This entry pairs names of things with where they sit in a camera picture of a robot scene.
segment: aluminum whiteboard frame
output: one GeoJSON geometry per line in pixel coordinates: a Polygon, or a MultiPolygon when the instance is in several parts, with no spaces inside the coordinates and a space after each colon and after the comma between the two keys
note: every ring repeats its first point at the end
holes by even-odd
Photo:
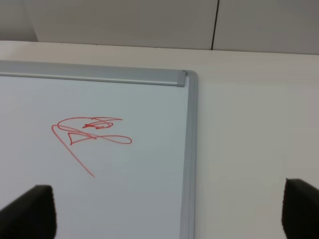
{"type": "Polygon", "coordinates": [[[195,175],[198,75],[194,71],[1,61],[0,76],[99,81],[185,87],[188,103],[179,239],[195,238],[195,175]]]}

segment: white desk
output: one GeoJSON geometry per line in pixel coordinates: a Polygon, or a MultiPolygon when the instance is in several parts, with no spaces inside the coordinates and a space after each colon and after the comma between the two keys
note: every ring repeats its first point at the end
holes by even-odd
{"type": "Polygon", "coordinates": [[[0,42],[0,59],[196,71],[196,239],[284,239],[285,178],[319,187],[319,56],[0,42]]]}

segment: black object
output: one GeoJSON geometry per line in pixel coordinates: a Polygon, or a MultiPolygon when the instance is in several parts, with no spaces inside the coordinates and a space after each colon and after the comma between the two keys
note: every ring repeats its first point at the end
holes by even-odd
{"type": "Polygon", "coordinates": [[[53,239],[55,234],[51,186],[35,186],[0,211],[0,239],[53,239]]]}
{"type": "Polygon", "coordinates": [[[288,239],[319,239],[319,190],[301,179],[287,179],[282,224],[288,239]]]}

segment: red marker drawing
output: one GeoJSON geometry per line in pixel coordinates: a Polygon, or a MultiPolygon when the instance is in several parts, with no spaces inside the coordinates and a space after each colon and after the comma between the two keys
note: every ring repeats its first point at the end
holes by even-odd
{"type": "Polygon", "coordinates": [[[59,123],[54,124],[51,127],[52,132],[59,139],[59,141],[64,145],[64,147],[66,147],[66,149],[82,165],[82,167],[85,168],[85,170],[89,174],[91,174],[93,177],[95,177],[94,174],[90,171],[90,169],[88,169],[88,167],[85,166],[84,163],[81,162],[81,160],[72,152],[70,147],[67,146],[66,143],[60,138],[60,136],[56,133],[55,128],[57,127],[60,130],[68,132],[68,136],[69,136],[69,139],[70,139],[70,146],[75,144],[75,143],[82,142],[82,141],[89,140],[89,139],[102,138],[102,139],[105,139],[105,140],[108,140],[108,141],[111,141],[111,142],[114,142],[114,143],[120,143],[120,144],[130,144],[130,143],[132,143],[132,139],[129,138],[129,137],[126,137],[126,136],[122,136],[122,135],[96,135],[96,134],[92,134],[92,133],[86,133],[86,132],[81,131],[79,129],[72,128],[72,127],[69,127],[69,126],[65,126],[65,125],[62,124],[63,122],[70,121],[70,120],[74,121],[76,119],[85,119],[85,120],[90,120],[90,121],[94,120],[93,122],[84,124],[84,126],[82,128],[91,127],[91,128],[96,129],[96,130],[110,128],[110,127],[112,127],[114,125],[114,123],[112,121],[117,121],[117,120],[122,120],[122,119],[111,118],[111,117],[93,117],[93,118],[90,118],[90,117],[73,117],[73,118],[68,118],[68,119],[61,120],[59,123]],[[84,138],[80,139],[80,140],[73,141],[72,140],[72,136],[73,135],[80,135],[80,136],[83,136],[84,138]]]}

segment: whiteboard surface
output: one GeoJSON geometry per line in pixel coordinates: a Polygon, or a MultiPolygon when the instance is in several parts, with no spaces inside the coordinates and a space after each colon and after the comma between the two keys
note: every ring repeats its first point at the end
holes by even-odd
{"type": "MultiPolygon", "coordinates": [[[[179,88],[0,77],[0,208],[49,184],[56,238],[178,238],[187,96],[188,82],[179,88]],[[94,178],[51,130],[71,117],[121,118],[102,130],[133,142],[70,146],[94,178]]],[[[57,134],[69,145],[66,132],[57,134]]]]}

